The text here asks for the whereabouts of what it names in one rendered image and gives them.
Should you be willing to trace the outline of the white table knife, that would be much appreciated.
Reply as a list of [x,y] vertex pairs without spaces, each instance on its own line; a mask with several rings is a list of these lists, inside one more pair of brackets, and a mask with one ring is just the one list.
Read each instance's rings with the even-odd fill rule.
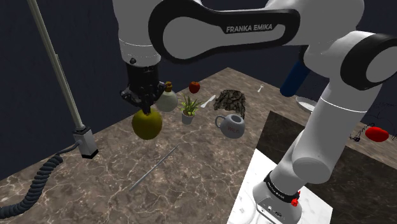
[[209,102],[211,102],[211,101],[213,101],[215,99],[215,97],[216,97],[216,95],[212,95],[207,101],[205,101],[205,103],[200,105],[200,107],[201,108],[205,108]]

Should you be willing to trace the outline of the white vase with yellow stopper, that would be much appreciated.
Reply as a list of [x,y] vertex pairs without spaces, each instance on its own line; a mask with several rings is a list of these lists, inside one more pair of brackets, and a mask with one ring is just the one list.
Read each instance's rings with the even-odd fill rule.
[[172,83],[170,81],[166,81],[165,86],[166,88],[160,98],[155,103],[155,106],[159,111],[171,112],[178,105],[178,97],[176,93],[172,90]]

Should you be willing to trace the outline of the beige pole with grey box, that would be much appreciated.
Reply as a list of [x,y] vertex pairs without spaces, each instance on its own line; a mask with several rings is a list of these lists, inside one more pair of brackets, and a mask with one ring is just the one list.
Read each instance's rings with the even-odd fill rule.
[[71,113],[75,129],[73,131],[73,137],[76,141],[77,147],[83,158],[94,158],[98,152],[97,145],[94,140],[94,135],[90,127],[83,124],[78,108],[74,101],[71,89],[64,75],[63,68],[60,63],[59,56],[55,53],[50,36],[46,30],[46,26],[41,16],[39,6],[36,0],[27,0],[30,11],[38,28],[42,42],[46,48],[46,52],[49,56],[50,62],[52,63],[53,70],[55,71],[58,83],[61,87],[61,91],[64,95],[64,99],[67,102],[67,106]]

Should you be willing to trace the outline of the long thin grey rod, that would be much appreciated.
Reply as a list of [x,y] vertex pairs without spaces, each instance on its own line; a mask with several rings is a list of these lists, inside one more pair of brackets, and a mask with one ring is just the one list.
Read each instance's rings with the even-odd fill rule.
[[178,143],[177,145],[175,145],[175,147],[173,147],[173,149],[171,149],[163,158],[161,158],[150,170],[148,170],[140,179],[138,179],[129,189],[129,191],[134,190],[151,172],[153,172],[160,164],[162,164],[164,162],[164,160],[166,158],[168,158],[180,145],[180,143]]

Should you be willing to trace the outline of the green potted plant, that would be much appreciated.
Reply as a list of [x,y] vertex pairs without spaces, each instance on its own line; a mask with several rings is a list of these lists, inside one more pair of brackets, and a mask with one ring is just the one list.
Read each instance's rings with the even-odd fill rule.
[[182,123],[185,125],[191,124],[193,118],[195,117],[196,110],[199,109],[199,106],[202,104],[202,101],[191,100],[189,95],[181,94],[183,99],[180,99],[181,102],[181,113],[182,113]]

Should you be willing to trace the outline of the white plate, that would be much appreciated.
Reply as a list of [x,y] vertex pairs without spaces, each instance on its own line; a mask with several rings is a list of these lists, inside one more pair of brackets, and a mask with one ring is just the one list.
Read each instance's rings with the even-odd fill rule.
[[308,113],[312,113],[317,104],[316,101],[313,101],[306,97],[296,97],[296,103],[299,108]]

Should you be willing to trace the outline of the white marble robot stand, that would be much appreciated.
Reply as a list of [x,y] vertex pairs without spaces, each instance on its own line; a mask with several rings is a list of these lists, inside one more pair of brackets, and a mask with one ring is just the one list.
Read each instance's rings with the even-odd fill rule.
[[[255,150],[238,196],[233,205],[227,224],[283,224],[274,218],[267,218],[269,212],[259,213],[253,187],[262,181],[266,174],[276,166],[266,155]],[[330,224],[333,208],[306,187],[301,187],[299,204],[302,216],[297,224]]]

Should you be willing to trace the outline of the blue cylinder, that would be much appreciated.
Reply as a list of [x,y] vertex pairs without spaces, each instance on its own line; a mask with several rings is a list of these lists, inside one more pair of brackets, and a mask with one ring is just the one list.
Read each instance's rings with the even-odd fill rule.
[[294,96],[309,73],[310,69],[303,62],[297,61],[280,87],[280,93],[285,97]]

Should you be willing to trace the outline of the yellow-green round fruit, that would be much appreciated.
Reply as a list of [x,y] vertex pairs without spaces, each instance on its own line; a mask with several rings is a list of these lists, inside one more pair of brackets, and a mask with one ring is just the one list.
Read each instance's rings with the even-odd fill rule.
[[154,139],[162,130],[162,116],[155,108],[150,108],[148,114],[139,110],[132,118],[132,128],[141,139]]

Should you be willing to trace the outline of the red rounded object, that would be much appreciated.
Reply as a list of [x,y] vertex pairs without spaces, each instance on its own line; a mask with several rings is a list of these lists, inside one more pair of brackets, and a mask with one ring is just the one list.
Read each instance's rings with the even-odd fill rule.
[[365,131],[365,136],[375,142],[383,142],[389,138],[389,133],[379,127],[370,127]]

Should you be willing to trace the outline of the dark rocky lump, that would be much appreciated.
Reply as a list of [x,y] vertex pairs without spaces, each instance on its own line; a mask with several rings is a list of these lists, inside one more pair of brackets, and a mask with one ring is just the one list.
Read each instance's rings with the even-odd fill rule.
[[246,98],[242,92],[238,90],[223,90],[215,100],[214,110],[235,111],[240,114],[242,119],[245,119],[245,106]]

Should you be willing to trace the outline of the grey mug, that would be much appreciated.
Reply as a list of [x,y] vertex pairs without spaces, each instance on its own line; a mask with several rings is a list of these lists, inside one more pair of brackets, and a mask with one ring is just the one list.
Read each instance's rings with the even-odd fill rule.
[[245,121],[239,115],[218,115],[214,122],[217,128],[219,128],[220,131],[230,139],[238,139],[244,134]]

